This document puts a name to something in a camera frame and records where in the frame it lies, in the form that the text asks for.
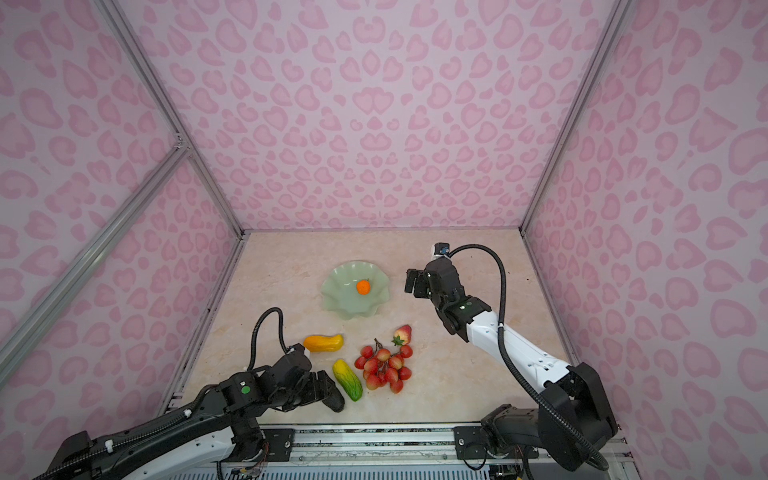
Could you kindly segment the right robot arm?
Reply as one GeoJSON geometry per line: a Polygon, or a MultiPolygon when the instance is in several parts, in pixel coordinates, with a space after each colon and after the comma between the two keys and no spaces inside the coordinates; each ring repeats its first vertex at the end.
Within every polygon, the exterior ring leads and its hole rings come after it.
{"type": "Polygon", "coordinates": [[[408,270],[404,285],[406,293],[432,303],[449,334],[505,366],[535,403],[529,409],[504,404],[487,414],[480,422],[479,441],[467,444],[467,450],[516,455],[528,469],[530,450],[543,449],[567,471],[583,465],[607,471],[601,450],[618,425],[599,374],[586,363],[571,365],[551,356],[507,324],[506,269],[501,261],[496,265],[498,308],[466,293],[450,254],[408,270]]]}

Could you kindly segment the small fake orange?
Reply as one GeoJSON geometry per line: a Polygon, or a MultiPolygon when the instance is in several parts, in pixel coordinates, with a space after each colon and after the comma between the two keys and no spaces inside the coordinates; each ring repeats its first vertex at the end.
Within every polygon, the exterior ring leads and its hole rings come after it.
{"type": "Polygon", "coordinates": [[[371,292],[371,283],[369,280],[360,280],[356,284],[356,290],[359,295],[368,295],[371,292]]]}

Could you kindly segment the dark fake avocado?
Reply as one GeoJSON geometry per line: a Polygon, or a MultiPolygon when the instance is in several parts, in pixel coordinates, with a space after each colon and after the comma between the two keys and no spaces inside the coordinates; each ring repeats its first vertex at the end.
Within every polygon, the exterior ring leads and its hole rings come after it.
{"type": "Polygon", "coordinates": [[[319,372],[318,385],[322,403],[335,413],[342,412],[345,407],[345,399],[335,381],[325,372],[319,372]]]}

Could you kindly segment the yellow orange fake mango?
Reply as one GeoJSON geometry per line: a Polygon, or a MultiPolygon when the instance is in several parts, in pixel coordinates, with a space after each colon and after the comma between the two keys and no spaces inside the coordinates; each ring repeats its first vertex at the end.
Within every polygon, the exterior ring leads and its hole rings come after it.
{"type": "Polygon", "coordinates": [[[311,335],[304,339],[303,346],[311,353],[330,353],[339,351],[344,343],[344,337],[341,334],[311,335]]]}

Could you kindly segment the red fake strawberry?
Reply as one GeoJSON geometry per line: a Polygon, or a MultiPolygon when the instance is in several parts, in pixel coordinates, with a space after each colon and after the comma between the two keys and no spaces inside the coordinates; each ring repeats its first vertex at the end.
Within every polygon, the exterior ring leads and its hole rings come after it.
{"type": "Polygon", "coordinates": [[[405,346],[410,344],[411,339],[412,327],[410,325],[403,325],[393,333],[392,342],[396,346],[405,346]]]}

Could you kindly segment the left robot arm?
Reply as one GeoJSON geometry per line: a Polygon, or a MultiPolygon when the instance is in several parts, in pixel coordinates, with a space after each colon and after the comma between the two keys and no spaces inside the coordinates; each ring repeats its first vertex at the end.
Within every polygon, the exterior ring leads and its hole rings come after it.
{"type": "Polygon", "coordinates": [[[43,479],[148,479],[207,462],[265,462],[288,446],[271,439],[258,420],[269,410],[290,412],[320,402],[331,411],[345,399],[334,380],[316,371],[295,344],[273,365],[255,364],[204,386],[189,403],[135,427],[91,438],[66,438],[43,479]]]}

